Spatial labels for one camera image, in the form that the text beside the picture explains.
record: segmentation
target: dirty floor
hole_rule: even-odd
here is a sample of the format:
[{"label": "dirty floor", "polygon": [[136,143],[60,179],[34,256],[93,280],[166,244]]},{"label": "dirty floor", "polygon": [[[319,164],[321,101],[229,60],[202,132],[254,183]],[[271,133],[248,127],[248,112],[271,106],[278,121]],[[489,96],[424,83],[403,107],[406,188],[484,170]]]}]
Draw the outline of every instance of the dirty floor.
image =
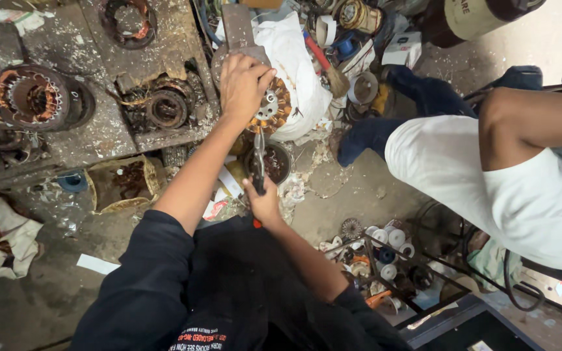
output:
[{"label": "dirty floor", "polygon": [[[450,81],[458,92],[467,94],[508,67],[522,64],[541,67],[546,85],[560,83],[562,1],[548,1],[537,12],[471,43],[452,49],[426,45],[416,71]],[[346,170],[326,157],[312,167],[314,153],[325,149],[326,145],[312,141],[293,151],[296,171],[310,175],[306,183],[309,191],[295,208],[292,227],[314,245],[337,235],[349,217],[364,226],[384,225],[394,218],[411,217],[428,200],[393,178],[372,151],[364,152]],[[45,223],[37,240],[46,251],[32,263],[29,275],[18,280],[0,279],[0,342],[5,350],[23,351],[72,335],[104,277],[76,267],[79,255],[117,263],[145,208],[84,218],[83,213],[90,210],[85,194],[69,198],[68,194],[50,193],[45,201],[32,189],[17,188],[6,195],[19,208],[24,207],[28,217]],[[73,201],[74,207],[62,207]],[[73,237],[64,236],[67,224],[61,219],[65,215],[71,215],[71,223],[78,226]],[[542,307],[526,314],[499,293],[486,299],[544,349],[562,351],[562,312]]]}]

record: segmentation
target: metal bowl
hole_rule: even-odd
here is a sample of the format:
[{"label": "metal bowl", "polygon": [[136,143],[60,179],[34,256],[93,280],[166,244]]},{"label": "metal bowl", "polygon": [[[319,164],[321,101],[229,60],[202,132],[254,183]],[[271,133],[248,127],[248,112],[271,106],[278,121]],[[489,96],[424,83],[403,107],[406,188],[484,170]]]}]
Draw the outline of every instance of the metal bowl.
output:
[{"label": "metal bowl", "polygon": [[[290,156],[289,152],[287,152],[287,150],[285,150],[285,148],[274,141],[266,141],[266,148],[265,150],[268,152],[268,150],[275,150],[278,160],[281,163],[281,172],[279,173],[279,175],[277,177],[272,177],[270,176],[270,174],[268,175],[270,177],[270,179],[275,182],[275,184],[279,185],[281,183],[283,183],[283,181],[287,178],[287,176],[289,176],[290,174],[290,169],[292,168],[292,157]],[[253,168],[253,155],[254,155],[255,149],[251,148],[247,154],[246,157],[244,158],[244,169],[246,169],[246,173],[248,175],[252,175],[254,173]]]}]

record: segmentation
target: paper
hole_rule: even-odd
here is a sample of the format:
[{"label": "paper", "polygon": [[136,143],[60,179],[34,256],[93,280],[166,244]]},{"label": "paper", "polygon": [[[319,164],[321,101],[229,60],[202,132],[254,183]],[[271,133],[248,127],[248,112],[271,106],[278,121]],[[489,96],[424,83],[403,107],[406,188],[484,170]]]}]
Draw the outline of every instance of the paper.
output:
[{"label": "paper", "polygon": [[555,291],[558,297],[562,297],[562,282],[556,284]]},{"label": "paper", "polygon": [[238,198],[241,194],[244,193],[244,191],[240,187],[240,184],[235,181],[234,177],[231,175],[226,166],[222,166],[218,178],[221,180],[225,188],[229,190],[232,197]]},{"label": "paper", "polygon": [[104,261],[102,259],[98,259],[97,257],[88,256],[84,253],[82,253],[82,256],[79,256],[77,265],[105,275],[108,275],[116,268],[121,267],[119,264]]}]

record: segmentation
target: white label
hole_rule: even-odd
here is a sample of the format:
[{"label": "white label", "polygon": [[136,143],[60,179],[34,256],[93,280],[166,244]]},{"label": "white label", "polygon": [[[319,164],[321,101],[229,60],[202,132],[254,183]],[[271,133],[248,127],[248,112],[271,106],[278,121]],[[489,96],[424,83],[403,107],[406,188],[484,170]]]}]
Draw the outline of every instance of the white label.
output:
[{"label": "white label", "polygon": [[446,0],[444,12],[450,30],[463,40],[475,39],[508,23],[491,13],[487,0]]}]

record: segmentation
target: gear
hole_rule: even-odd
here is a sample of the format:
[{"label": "gear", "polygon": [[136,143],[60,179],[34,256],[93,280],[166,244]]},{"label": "gear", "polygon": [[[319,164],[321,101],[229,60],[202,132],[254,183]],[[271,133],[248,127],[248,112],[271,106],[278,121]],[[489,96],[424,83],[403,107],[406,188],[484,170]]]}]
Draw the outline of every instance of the gear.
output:
[{"label": "gear", "polygon": [[349,239],[357,239],[361,236],[363,227],[356,218],[349,218],[341,224],[341,234]]}]

